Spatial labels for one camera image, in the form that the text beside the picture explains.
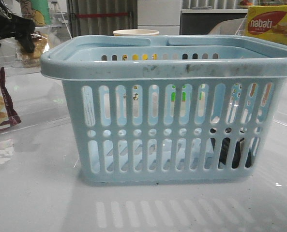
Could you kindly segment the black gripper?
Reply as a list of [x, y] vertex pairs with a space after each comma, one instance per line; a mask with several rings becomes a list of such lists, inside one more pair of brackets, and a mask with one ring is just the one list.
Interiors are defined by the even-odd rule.
[[35, 24], [32, 20], [11, 13], [0, 0], [0, 40], [14, 37], [26, 52], [33, 53], [35, 45], [31, 34], [34, 30]]

